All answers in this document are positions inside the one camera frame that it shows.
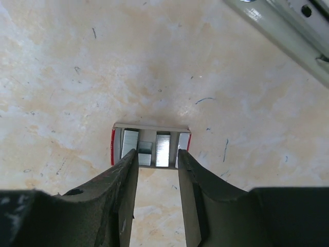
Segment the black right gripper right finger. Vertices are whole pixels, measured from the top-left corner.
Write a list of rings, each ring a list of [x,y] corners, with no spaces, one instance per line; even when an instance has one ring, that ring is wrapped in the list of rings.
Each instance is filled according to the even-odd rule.
[[[178,176],[187,246],[328,246],[328,188],[239,189],[186,150]]]

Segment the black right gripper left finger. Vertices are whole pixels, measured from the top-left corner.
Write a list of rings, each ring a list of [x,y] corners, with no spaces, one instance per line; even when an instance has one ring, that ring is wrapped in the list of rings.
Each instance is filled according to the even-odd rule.
[[[129,246],[138,155],[63,195],[1,191],[1,246]]]

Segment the grey staple strip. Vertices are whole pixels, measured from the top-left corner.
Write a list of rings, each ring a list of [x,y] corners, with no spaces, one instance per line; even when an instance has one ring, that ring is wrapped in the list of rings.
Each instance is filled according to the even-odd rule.
[[[137,149],[139,131],[135,129],[123,129],[121,137],[121,157],[124,157],[132,149]]]
[[[169,167],[170,133],[160,132],[156,135],[156,167]]]
[[[138,146],[138,160],[140,166],[150,166],[152,159],[152,143],[139,142]]]

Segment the black grey large stapler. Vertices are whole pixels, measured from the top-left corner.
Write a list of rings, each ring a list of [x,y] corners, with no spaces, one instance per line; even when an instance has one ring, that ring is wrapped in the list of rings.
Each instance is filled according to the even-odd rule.
[[[328,1],[225,3],[328,87]]]

